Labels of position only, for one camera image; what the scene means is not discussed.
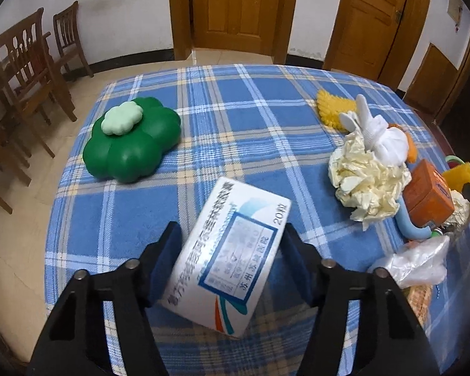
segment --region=tablecloth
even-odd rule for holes
[[[360,77],[277,65],[194,66],[115,81],[102,91],[77,136],[60,179],[45,253],[45,297],[51,309],[75,270],[112,270],[138,257],[169,221],[186,236],[217,178],[228,176],[292,200],[288,221],[303,241],[350,270],[365,271],[393,253],[402,237],[389,218],[362,231],[334,197],[327,176],[331,152],[344,134],[321,124],[317,90],[366,96],[373,115],[409,131],[419,157],[446,168],[444,154],[420,119],[388,87]],[[156,173],[130,185],[97,181],[81,154],[91,125],[104,111],[135,97],[154,96],[182,120],[177,148]],[[470,320],[470,230],[451,246],[448,275],[434,291],[426,335],[441,367],[459,352]],[[124,374],[110,303],[105,305],[114,372]],[[280,252],[242,339],[191,323],[161,306],[148,311],[171,375],[295,374],[316,309],[299,297]],[[350,303],[339,374],[351,371],[359,305]]]

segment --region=white glove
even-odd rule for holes
[[[405,163],[409,143],[405,133],[396,127],[390,127],[386,120],[378,115],[373,117],[367,106],[364,95],[357,95],[357,114],[341,113],[339,120],[350,133],[359,129],[364,136],[365,149],[386,166],[397,166]]]

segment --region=yellow fuzzy cloth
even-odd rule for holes
[[[324,89],[317,93],[317,109],[320,120],[329,127],[340,131],[346,131],[339,121],[339,114],[351,110],[357,111],[355,100],[345,99],[344,97],[331,95]]]

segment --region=metal bolt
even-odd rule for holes
[[[328,269],[336,266],[336,262],[332,258],[323,258],[321,263],[322,266],[327,267]]]
[[[73,278],[75,280],[81,280],[81,279],[84,279],[86,277],[86,275],[88,275],[89,272],[87,270],[84,270],[84,269],[81,269],[81,270],[77,270],[75,271],[74,275],[73,275]]]
[[[139,260],[137,258],[131,258],[124,263],[125,267],[129,270],[134,270],[139,266]]]
[[[378,267],[376,270],[374,270],[374,273],[376,276],[381,277],[381,278],[387,278],[389,276],[388,270]]]

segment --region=tile floor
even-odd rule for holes
[[[196,50],[184,61],[158,62],[123,67],[83,77],[70,84],[75,104],[75,123],[56,105],[51,106],[51,126],[39,118],[47,143],[56,154],[48,154],[29,139],[21,138],[32,150],[29,187],[24,186],[7,170],[0,171],[0,195],[12,206],[10,216],[0,209],[0,331],[13,351],[22,360],[29,360],[36,339],[44,325],[44,248],[60,176],[71,146],[99,93],[109,82],[134,75],[192,65],[271,64],[269,56],[245,52]]]

